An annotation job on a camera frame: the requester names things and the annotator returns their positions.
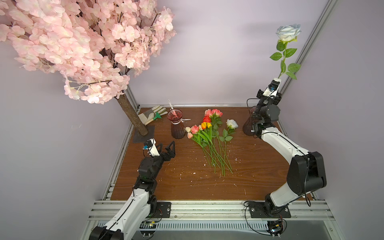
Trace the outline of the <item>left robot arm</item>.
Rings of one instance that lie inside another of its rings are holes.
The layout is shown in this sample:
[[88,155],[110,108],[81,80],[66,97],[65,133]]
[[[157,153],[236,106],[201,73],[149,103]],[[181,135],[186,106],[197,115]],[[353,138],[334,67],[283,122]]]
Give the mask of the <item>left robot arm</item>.
[[121,209],[104,226],[96,226],[90,233],[90,240],[130,240],[139,230],[140,225],[152,219],[170,217],[170,202],[158,202],[155,190],[157,176],[164,162],[176,156],[175,142],[171,142],[165,151],[155,139],[145,142],[148,153],[138,168],[138,177],[132,194]]

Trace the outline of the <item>dark pink glass vase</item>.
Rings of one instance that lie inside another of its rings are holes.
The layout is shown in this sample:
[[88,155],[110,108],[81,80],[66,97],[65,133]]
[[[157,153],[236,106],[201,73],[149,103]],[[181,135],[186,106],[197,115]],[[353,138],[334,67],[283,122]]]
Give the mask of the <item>dark pink glass vase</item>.
[[260,108],[261,106],[253,106],[250,108],[250,116],[247,119],[247,121],[243,125],[243,132],[247,136],[253,136],[253,124],[257,123],[260,121]]

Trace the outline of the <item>dark pink vase with ribbon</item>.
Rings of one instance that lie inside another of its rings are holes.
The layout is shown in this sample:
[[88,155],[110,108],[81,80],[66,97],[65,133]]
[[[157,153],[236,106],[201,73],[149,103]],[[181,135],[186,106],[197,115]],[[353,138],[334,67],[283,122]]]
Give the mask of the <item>dark pink vase with ribbon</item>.
[[171,121],[172,137],[174,139],[182,139],[186,135],[182,111],[178,109],[172,109],[168,112],[167,118]]

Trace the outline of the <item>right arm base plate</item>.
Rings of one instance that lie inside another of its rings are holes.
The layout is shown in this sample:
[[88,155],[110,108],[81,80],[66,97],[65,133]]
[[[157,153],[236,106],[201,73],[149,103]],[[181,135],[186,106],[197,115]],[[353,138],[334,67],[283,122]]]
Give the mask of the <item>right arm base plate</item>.
[[269,202],[249,202],[248,207],[251,218],[289,219],[292,217],[287,205],[276,207]]

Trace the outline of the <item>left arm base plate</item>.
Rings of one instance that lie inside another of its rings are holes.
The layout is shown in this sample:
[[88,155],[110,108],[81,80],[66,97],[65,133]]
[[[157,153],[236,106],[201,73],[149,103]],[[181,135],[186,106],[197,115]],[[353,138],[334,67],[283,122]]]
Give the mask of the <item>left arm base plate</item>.
[[157,202],[156,207],[149,214],[152,219],[168,219],[171,216],[172,203],[171,202]]

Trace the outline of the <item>cream tulip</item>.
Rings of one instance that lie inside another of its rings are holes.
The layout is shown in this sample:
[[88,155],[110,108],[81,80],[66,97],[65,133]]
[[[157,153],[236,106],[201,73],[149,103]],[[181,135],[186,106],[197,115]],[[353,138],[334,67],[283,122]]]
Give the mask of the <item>cream tulip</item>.
[[206,150],[207,144],[204,142],[203,138],[200,137],[198,134],[193,134],[192,132],[188,133],[188,138],[193,140],[195,143],[197,143],[202,148],[203,153],[204,153],[207,161],[209,162],[210,157],[209,157],[209,154]]
[[194,125],[194,126],[192,126],[192,127],[185,127],[185,130],[186,130],[186,132],[187,132],[187,136],[188,136],[188,133],[189,132],[192,132],[193,134],[198,134],[200,137],[202,137],[203,138],[203,140],[204,140],[204,142],[207,144],[207,146],[208,146],[208,139],[203,135],[203,130],[202,130],[202,128],[201,128],[201,126],[197,126],[197,125]]

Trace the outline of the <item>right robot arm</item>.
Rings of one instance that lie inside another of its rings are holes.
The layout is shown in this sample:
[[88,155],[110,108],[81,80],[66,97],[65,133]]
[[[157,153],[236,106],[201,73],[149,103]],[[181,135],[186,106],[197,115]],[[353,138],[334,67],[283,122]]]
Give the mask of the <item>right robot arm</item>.
[[289,164],[286,183],[265,198],[264,213],[275,217],[289,203],[326,187],[326,171],[320,153],[295,144],[273,124],[279,119],[277,104],[281,94],[276,89],[259,90],[257,99],[259,102],[251,110],[251,134],[272,146]]

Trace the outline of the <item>orange yellow tulip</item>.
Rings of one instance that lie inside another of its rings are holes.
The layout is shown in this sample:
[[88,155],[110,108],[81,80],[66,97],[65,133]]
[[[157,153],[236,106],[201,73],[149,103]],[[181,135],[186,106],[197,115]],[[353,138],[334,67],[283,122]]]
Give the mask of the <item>orange yellow tulip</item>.
[[232,173],[232,165],[229,160],[227,144],[233,139],[233,129],[223,129],[222,133],[215,128],[216,125],[211,123],[202,123],[202,129],[198,132],[201,140],[201,147],[208,159],[210,166],[213,167],[214,173],[221,172],[221,176],[225,177],[227,171]]

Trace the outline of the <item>white rose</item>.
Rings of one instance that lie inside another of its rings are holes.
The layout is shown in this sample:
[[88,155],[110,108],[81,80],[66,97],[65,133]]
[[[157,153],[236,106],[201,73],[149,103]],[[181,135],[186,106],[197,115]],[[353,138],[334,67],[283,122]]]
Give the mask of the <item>white rose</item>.
[[296,42],[301,32],[301,25],[299,24],[280,26],[276,31],[278,36],[277,51],[270,56],[270,59],[275,62],[280,61],[279,78],[287,75],[293,80],[297,79],[296,73],[301,69],[301,65],[297,63],[287,64],[286,61],[297,52],[296,48],[289,48],[288,45],[289,43]]
[[227,151],[227,144],[233,139],[233,135],[236,132],[236,129],[238,128],[238,124],[235,120],[233,119],[227,119],[226,121],[226,128],[223,129],[222,135],[219,136],[220,142],[223,144],[222,145],[222,158],[224,165],[227,167],[227,169],[232,173],[232,166],[229,160],[229,154]]

